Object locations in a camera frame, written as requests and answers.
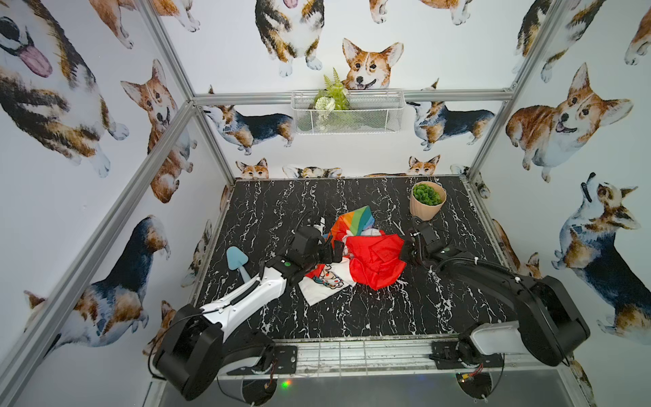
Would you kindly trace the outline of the rainbow hooded kids jacket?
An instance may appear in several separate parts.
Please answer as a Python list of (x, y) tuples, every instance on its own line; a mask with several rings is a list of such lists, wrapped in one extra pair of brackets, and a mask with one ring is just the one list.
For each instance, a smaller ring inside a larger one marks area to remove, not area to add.
[(358, 284), (374, 291), (387, 288), (407, 266), (401, 259), (405, 241), (377, 229), (368, 206), (340, 215), (327, 238), (333, 248), (342, 246), (342, 254), (320, 261), (299, 283), (309, 306)]

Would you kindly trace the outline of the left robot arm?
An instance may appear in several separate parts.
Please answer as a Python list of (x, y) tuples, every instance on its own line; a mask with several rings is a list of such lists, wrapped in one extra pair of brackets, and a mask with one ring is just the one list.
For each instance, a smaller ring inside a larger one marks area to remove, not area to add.
[(157, 340), (147, 363), (186, 401), (213, 384), (223, 395), (250, 406), (268, 402), (281, 371), (296, 370), (295, 347), (277, 347), (260, 330), (231, 336), (249, 317), (281, 298), (319, 265), (339, 263), (344, 244), (312, 226), (299, 227), (280, 254), (231, 293), (201, 308), (186, 305)]

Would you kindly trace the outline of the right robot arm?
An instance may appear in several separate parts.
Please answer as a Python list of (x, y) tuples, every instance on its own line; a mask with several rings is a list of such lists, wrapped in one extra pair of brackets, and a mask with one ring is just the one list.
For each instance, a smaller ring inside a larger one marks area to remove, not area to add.
[(447, 279), (457, 280), (507, 305), (509, 322), (477, 322), (459, 334), (449, 352), (454, 363), (477, 366), (494, 354), (529, 354), (546, 366), (568, 364), (590, 335), (581, 312), (561, 281), (521, 276), (498, 263), (447, 245), (428, 222), (415, 222), (401, 257)]

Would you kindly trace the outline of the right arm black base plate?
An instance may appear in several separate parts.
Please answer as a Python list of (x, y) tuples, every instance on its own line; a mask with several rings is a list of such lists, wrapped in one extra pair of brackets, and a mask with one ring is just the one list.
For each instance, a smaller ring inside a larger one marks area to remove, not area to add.
[(482, 354), (472, 342), (465, 340), (431, 342), (429, 359), (440, 370), (500, 368), (505, 364), (501, 354)]

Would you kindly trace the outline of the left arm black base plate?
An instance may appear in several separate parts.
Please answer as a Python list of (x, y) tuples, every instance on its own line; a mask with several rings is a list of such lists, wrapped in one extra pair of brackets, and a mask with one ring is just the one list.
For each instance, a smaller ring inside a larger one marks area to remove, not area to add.
[(297, 371), (298, 347), (294, 345), (275, 345), (265, 358), (266, 375), (292, 375)]

